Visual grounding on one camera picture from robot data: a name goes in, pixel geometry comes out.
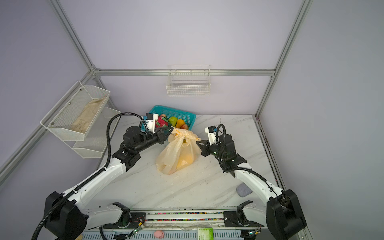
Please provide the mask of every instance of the teal plastic basket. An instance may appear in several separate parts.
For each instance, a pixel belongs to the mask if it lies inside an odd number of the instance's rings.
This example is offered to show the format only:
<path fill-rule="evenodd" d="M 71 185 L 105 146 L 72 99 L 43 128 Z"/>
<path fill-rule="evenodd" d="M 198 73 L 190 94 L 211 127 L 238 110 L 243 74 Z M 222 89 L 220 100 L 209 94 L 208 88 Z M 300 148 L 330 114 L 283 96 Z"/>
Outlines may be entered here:
<path fill-rule="evenodd" d="M 156 105 L 152 108 L 149 113 L 157 113 L 158 115 L 165 114 L 167 118 L 177 117 L 177 119 L 184 120 L 185 124 L 189 126 L 189 130 L 192 129 L 193 124 L 196 120 L 196 115 L 193 113 L 185 112 L 182 110 L 177 110 L 174 108 L 169 108 L 165 106 Z"/>

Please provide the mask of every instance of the wire basket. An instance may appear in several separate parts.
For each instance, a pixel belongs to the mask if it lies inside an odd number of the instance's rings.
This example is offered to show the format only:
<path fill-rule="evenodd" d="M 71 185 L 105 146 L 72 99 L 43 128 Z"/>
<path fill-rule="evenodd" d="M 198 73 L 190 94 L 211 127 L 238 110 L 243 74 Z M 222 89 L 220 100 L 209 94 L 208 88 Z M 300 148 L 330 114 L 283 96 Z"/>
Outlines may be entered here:
<path fill-rule="evenodd" d="M 98 88 L 96 86 L 83 86 L 76 91 L 76 93 L 69 99 L 67 104 L 60 110 L 60 112 L 53 118 L 48 126 L 45 126 L 43 122 L 40 122 L 51 133 L 58 137 L 62 141 L 84 141 L 92 128 L 95 120 L 101 113 L 105 104 L 108 102 L 110 92 Z M 93 99 L 104 98 L 100 103 L 97 113 L 92 117 L 92 120 L 84 133 L 71 130 L 72 124 L 82 113 L 85 105 Z"/>
<path fill-rule="evenodd" d="M 107 147 L 107 138 L 105 133 L 108 122 L 113 116 L 119 113 L 121 112 L 105 107 L 101 111 L 100 116 L 96 119 L 93 128 L 89 131 L 85 140 L 76 142 L 72 149 L 82 158 L 101 158 L 105 148 Z M 119 118 L 115 118 L 112 121 L 109 137 L 112 136 L 113 130 L 118 123 L 118 119 Z"/>
<path fill-rule="evenodd" d="M 168 96 L 208 96 L 210 91 L 209 69 L 169 70 Z"/>

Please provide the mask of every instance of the yellow fruit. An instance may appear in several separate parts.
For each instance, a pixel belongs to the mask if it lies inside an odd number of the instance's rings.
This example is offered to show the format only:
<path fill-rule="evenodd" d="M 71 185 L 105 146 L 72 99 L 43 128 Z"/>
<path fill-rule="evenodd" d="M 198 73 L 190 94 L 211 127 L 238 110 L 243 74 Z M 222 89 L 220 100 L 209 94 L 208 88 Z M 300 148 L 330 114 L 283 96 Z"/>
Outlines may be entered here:
<path fill-rule="evenodd" d="M 190 151 L 181 151 L 179 161 L 177 162 L 177 170 L 180 170 L 182 168 L 185 168 L 189 165 L 191 165 L 194 161 L 194 157 L 191 154 Z"/>
<path fill-rule="evenodd" d="M 184 120 L 178 119 L 176 122 L 176 128 L 180 128 L 184 124 L 185 124 Z"/>

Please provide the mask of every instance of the gray sponge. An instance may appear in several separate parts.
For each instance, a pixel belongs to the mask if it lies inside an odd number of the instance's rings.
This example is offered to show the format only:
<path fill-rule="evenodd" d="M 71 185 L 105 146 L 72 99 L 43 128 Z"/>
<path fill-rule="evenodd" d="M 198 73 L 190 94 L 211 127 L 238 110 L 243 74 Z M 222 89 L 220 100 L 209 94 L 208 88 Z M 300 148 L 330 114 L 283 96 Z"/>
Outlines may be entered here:
<path fill-rule="evenodd" d="M 242 183 L 236 188 L 236 192 L 240 197 L 245 197 L 251 194 L 253 191 L 245 183 Z"/>

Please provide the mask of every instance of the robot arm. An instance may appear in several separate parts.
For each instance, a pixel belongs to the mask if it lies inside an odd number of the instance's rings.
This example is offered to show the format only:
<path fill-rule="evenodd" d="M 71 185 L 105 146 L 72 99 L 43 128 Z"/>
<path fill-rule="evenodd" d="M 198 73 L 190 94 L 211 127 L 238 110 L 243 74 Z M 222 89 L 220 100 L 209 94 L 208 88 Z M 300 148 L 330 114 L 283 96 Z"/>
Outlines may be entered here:
<path fill-rule="evenodd" d="M 223 134 L 218 136 L 220 127 Z M 202 150 L 201 155 L 215 156 L 223 172 L 230 172 L 244 182 L 264 203 L 264 206 L 257 206 L 252 201 L 240 204 L 236 212 L 239 226 L 266 225 L 277 240 L 286 240 L 306 227 L 297 195 L 290 189 L 284 191 L 253 171 L 236 153 L 235 143 L 232 136 L 226 134 L 224 125 L 207 127 L 205 132 L 208 140 L 196 142 Z"/>
<path fill-rule="evenodd" d="M 115 202 L 96 209 L 85 209 L 85 206 L 115 178 L 131 169 L 140 159 L 139 152 L 156 143 L 164 143 L 173 128 L 155 128 L 156 120 L 157 114 L 146 114 L 141 122 L 145 121 L 145 132 L 141 131 L 141 124 L 129 127 L 123 135 L 120 149 L 111 156 L 108 165 L 101 167 L 62 194 L 57 192 L 50 194 L 45 201 L 44 215 L 48 216 L 45 227 L 61 240 L 73 240 L 84 230 L 108 223 L 118 222 L 120 227 L 126 227 L 130 220 L 130 212 L 129 208 L 121 203 Z M 63 204 L 48 214 L 59 201 Z M 37 235 L 34 234 L 32 239 L 37 239 Z"/>

